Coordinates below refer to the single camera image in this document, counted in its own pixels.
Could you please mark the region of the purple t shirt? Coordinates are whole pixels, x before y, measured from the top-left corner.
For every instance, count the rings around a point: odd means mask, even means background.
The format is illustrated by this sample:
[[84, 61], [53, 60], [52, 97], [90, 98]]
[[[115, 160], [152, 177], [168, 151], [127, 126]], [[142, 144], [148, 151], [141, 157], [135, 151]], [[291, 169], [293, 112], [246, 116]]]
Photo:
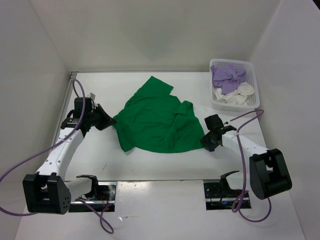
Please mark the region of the purple t shirt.
[[221, 93], [227, 95], [235, 91], [241, 83], [246, 81], [246, 70], [229, 63], [220, 67], [212, 65], [212, 84], [216, 88], [221, 88]]

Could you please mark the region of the green t shirt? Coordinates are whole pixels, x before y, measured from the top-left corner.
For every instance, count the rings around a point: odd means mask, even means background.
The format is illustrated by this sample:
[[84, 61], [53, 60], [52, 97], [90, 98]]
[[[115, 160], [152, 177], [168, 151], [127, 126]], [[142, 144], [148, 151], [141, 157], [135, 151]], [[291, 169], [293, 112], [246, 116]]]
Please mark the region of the green t shirt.
[[203, 148], [204, 130], [190, 101], [171, 94], [173, 86], [151, 76], [114, 117], [124, 152], [133, 148], [175, 154]]

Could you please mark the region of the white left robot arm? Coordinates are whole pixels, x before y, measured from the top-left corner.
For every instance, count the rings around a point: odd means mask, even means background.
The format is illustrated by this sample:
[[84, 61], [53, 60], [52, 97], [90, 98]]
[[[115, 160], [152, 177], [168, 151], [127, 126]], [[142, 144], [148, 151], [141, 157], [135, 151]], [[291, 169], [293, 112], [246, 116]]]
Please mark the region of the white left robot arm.
[[103, 131], [115, 123], [95, 102], [94, 94], [75, 98], [74, 108], [61, 123], [55, 147], [36, 173], [27, 174], [22, 181], [30, 213], [64, 215], [77, 199], [94, 200], [100, 195], [95, 175], [81, 174], [68, 182], [65, 182], [65, 176], [77, 148], [90, 129]]

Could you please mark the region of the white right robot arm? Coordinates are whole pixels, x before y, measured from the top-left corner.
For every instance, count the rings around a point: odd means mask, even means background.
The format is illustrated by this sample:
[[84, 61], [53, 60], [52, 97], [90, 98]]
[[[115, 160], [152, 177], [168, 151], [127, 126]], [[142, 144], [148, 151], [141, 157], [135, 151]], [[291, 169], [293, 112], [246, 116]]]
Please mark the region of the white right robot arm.
[[293, 184], [283, 153], [277, 149], [263, 147], [241, 134], [242, 128], [254, 117], [235, 128], [230, 122], [223, 123], [218, 114], [204, 119], [209, 132], [200, 142], [206, 150], [213, 152], [222, 146], [234, 151], [242, 158], [242, 166], [249, 162], [249, 182], [254, 195], [264, 200], [289, 191]]

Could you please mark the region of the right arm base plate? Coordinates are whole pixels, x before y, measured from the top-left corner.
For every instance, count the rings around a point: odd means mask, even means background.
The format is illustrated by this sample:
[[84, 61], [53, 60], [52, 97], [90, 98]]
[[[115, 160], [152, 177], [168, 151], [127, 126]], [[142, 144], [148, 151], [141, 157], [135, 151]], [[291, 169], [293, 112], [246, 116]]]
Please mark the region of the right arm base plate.
[[241, 189], [223, 190], [219, 179], [204, 180], [203, 189], [207, 211], [231, 210], [233, 202], [241, 193]]

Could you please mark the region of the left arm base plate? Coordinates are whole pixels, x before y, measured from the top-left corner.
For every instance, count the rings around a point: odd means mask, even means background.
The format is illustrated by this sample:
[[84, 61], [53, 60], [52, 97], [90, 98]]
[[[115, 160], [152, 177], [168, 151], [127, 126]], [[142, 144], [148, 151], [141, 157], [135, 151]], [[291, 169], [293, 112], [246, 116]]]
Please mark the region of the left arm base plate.
[[95, 187], [96, 192], [92, 190], [90, 181], [74, 183], [68, 182], [67, 187], [71, 194], [70, 213], [86, 213], [92, 210], [77, 199], [80, 198], [91, 206], [98, 213], [107, 207], [106, 212], [115, 211], [115, 200], [117, 182], [99, 181]]

